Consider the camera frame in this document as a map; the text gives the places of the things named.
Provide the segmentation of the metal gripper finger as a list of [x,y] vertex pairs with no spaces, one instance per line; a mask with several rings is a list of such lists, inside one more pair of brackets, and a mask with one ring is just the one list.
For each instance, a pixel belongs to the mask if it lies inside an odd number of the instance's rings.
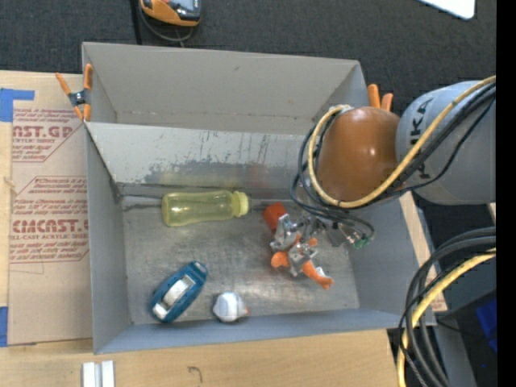
[[315,275],[315,266],[313,258],[318,254],[318,241],[316,239],[308,239],[295,243],[287,252],[287,267],[292,277],[298,277],[304,274],[307,277]]
[[277,220],[276,229],[273,233],[273,240],[269,244],[273,252],[289,250],[299,235],[302,224],[292,220],[289,214],[283,214]]

